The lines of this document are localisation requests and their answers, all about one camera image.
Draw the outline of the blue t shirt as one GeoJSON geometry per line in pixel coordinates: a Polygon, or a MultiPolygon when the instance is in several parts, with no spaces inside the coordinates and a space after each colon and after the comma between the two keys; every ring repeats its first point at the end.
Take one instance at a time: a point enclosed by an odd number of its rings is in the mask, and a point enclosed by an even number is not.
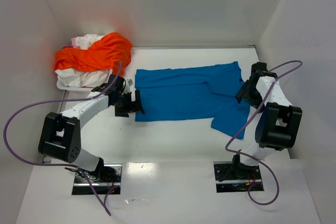
{"type": "Polygon", "coordinates": [[[211,127],[234,136],[245,125],[250,105],[236,94],[244,81],[238,62],[180,69],[138,69],[135,88],[145,113],[137,122],[211,118],[211,127]]]}

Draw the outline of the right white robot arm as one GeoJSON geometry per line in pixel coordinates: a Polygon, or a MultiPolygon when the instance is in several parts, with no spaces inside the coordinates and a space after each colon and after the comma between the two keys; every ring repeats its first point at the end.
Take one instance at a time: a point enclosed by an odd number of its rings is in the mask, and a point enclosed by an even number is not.
{"type": "Polygon", "coordinates": [[[267,64],[257,62],[251,67],[250,78],[236,94],[236,100],[246,101],[253,108],[261,107],[254,140],[233,157],[231,174],[235,179],[246,179],[256,172],[258,161],[275,151],[292,148],[295,144],[302,109],[292,105],[285,97],[278,76],[267,69],[267,64]]]}

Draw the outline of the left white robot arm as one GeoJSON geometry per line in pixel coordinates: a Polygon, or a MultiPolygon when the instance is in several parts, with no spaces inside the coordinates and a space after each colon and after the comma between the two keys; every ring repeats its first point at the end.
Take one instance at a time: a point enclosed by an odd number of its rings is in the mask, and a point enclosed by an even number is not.
{"type": "Polygon", "coordinates": [[[96,115],[114,107],[116,117],[145,113],[140,91],[131,92],[131,80],[110,75],[108,82],[91,90],[86,100],[61,113],[46,115],[38,145],[39,153],[74,165],[96,182],[104,180],[110,171],[103,158],[81,146],[81,130],[96,115]]]}

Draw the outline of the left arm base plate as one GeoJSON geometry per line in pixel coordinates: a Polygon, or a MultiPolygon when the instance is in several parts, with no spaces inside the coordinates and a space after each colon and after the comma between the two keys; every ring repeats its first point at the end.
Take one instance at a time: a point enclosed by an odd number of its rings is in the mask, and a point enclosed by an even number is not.
{"type": "MultiPolygon", "coordinates": [[[[98,195],[105,195],[109,190],[111,194],[119,195],[121,190],[122,164],[105,164],[103,175],[94,177],[93,172],[85,171],[93,188],[98,195]]],[[[74,176],[72,195],[93,195],[93,191],[81,172],[76,172],[74,176]]]]}

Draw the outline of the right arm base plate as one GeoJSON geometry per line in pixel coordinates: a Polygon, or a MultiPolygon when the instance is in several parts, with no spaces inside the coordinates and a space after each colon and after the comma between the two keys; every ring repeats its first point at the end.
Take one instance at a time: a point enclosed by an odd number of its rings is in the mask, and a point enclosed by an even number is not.
{"type": "Polygon", "coordinates": [[[217,193],[247,192],[251,185],[251,191],[264,191],[259,167],[253,172],[235,174],[231,169],[232,162],[214,162],[214,174],[217,193]]]}

